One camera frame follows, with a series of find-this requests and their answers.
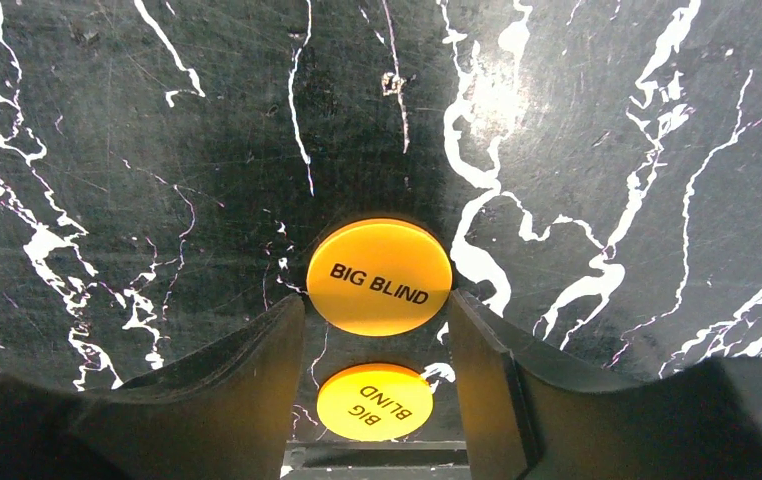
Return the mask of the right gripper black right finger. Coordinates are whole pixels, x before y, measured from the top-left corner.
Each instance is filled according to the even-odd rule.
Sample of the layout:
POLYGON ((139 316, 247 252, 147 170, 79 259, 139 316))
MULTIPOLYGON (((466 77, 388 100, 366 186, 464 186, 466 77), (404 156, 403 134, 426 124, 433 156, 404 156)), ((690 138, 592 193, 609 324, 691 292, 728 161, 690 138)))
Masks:
POLYGON ((762 358, 637 382, 459 290, 449 328, 476 479, 762 479, 762 358))

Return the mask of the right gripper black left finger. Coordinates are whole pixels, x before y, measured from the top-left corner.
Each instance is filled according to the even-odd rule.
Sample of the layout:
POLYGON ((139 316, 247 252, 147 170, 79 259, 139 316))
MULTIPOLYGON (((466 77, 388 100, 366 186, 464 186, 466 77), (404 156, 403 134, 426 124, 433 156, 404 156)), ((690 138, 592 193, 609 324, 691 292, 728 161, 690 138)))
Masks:
POLYGON ((276 479, 292 428, 305 307, 238 330, 114 390, 0 373, 0 479, 276 479))

